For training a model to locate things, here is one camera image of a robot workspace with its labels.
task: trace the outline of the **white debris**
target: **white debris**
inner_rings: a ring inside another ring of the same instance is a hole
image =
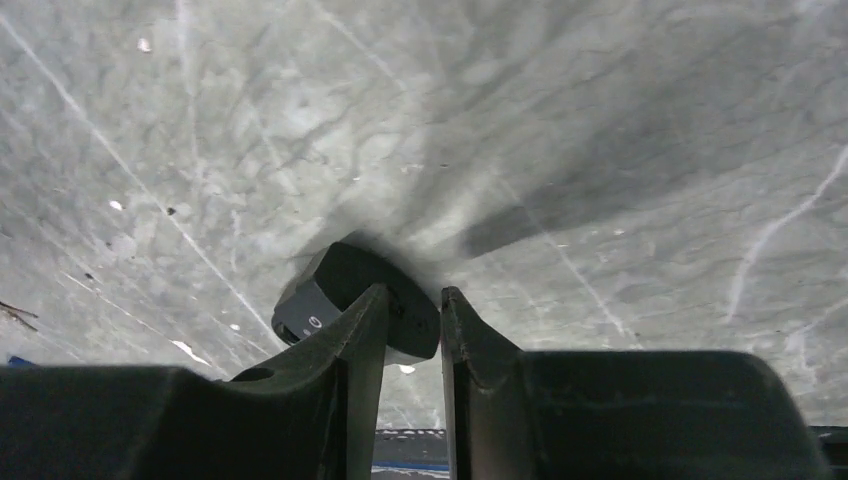
[[[150,53],[153,49],[150,48],[150,41],[146,38],[138,39],[138,50],[142,53]]]
[[[202,363],[202,364],[206,365],[207,367],[212,366],[212,365],[209,365],[209,362],[207,362],[206,360],[195,355],[194,351],[192,351],[191,347],[186,345],[184,342],[180,342],[178,340],[171,340],[171,343],[173,343],[174,345],[177,346],[177,348],[179,348],[180,350],[185,352],[185,354],[188,355],[189,357],[191,357],[191,359],[194,360],[195,362]]]

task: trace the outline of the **marble surface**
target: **marble surface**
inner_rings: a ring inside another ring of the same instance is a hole
[[[4,0],[0,351],[226,378],[351,232],[524,348],[753,352],[848,425],[848,3]],[[438,362],[380,426],[444,426]]]

